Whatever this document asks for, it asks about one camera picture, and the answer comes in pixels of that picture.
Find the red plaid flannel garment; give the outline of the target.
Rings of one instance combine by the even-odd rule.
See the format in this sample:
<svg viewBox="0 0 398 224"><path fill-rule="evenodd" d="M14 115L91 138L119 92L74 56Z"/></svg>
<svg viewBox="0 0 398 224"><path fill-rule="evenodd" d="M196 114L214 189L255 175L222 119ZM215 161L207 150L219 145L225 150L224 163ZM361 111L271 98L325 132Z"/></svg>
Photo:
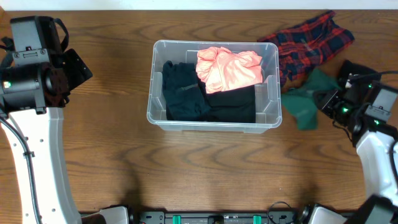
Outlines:
<svg viewBox="0 0 398 224"><path fill-rule="evenodd" d="M281 86L303 78L353 44L354 35L335 23L335 15L329 10L257 40L278 48Z"/></svg>

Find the black garment with strap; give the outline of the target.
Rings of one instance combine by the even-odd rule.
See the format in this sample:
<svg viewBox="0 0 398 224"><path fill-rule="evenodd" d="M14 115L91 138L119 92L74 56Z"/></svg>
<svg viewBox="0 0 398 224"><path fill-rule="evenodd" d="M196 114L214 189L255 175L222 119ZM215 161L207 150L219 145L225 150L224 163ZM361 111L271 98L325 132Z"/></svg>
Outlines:
<svg viewBox="0 0 398 224"><path fill-rule="evenodd" d="M342 90L345 90L346 82L348 81L348 77L350 74L358 75L361 77L363 75L369 75L369 74L373 74L373 73L377 73L377 71L375 71L367 66L360 65L358 63L353 63L349 60L345 60L340 68L340 71L338 72L338 76L337 76L338 86ZM373 81L380 81L380 80L381 80L380 75L375 75L372 77L364 77L364 78L360 78L359 80L355 80L354 83L352 84L352 86L356 86L356 87L360 88L361 90L368 90L369 85Z"/></svg>

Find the pink garment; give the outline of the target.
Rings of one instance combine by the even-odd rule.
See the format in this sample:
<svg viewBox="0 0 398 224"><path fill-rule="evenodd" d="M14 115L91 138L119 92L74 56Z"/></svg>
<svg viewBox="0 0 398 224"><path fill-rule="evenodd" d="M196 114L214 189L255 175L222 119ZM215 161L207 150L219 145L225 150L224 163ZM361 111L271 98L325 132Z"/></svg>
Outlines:
<svg viewBox="0 0 398 224"><path fill-rule="evenodd" d="M197 52L196 73L208 94L231 91L263 82L261 61L253 51L210 47Z"/></svg>

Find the large black garment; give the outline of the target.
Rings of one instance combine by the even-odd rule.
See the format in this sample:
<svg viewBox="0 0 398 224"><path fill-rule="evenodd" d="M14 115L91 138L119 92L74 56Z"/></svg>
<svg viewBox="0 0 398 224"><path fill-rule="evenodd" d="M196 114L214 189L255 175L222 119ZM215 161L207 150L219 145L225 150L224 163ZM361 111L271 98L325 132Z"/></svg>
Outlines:
<svg viewBox="0 0 398 224"><path fill-rule="evenodd" d="M205 115L206 121L224 123L256 122L254 85L206 94L206 100L211 107Z"/></svg>

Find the green garment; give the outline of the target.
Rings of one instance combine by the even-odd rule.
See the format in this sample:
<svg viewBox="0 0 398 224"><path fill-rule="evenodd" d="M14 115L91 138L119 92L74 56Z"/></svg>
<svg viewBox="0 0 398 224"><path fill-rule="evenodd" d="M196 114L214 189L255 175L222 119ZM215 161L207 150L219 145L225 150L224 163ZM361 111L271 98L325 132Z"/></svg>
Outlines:
<svg viewBox="0 0 398 224"><path fill-rule="evenodd" d="M316 68L301 87L281 95L282 105L295 118L299 130L314 130L318 128L318 108L313 93L334 89L340 89L336 79Z"/></svg>

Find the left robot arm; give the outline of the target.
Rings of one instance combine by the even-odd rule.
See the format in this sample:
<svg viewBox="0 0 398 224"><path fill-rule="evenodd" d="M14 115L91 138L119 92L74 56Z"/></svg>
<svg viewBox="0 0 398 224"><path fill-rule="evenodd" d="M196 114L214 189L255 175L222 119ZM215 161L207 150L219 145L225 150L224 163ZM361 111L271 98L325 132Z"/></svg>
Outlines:
<svg viewBox="0 0 398 224"><path fill-rule="evenodd" d="M24 223L128 223L124 206L91 215L78 212L63 151L63 108L73 89L92 77L78 54L60 38L60 19L11 19L2 40L1 126L16 168Z"/></svg>

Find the dark navy garment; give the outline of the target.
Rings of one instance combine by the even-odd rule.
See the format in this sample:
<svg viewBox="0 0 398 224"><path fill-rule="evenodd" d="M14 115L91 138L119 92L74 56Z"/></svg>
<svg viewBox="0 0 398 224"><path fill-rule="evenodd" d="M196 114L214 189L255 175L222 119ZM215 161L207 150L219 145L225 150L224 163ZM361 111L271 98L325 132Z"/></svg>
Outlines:
<svg viewBox="0 0 398 224"><path fill-rule="evenodd" d="M169 121L201 121L211 109L192 63L174 64L168 60L163 64L162 94Z"/></svg>

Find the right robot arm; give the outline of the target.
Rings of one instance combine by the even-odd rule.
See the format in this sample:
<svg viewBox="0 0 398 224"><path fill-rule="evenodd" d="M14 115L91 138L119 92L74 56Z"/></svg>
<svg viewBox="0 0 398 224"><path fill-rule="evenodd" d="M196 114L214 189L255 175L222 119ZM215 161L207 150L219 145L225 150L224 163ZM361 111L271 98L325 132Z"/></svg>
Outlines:
<svg viewBox="0 0 398 224"><path fill-rule="evenodd" d="M397 90L372 82L364 99L355 101L359 91L359 84L348 84L345 90L316 91L313 98L356 149L367 199L347 216L323 205L307 207L301 223L397 223L397 128L387 123Z"/></svg>

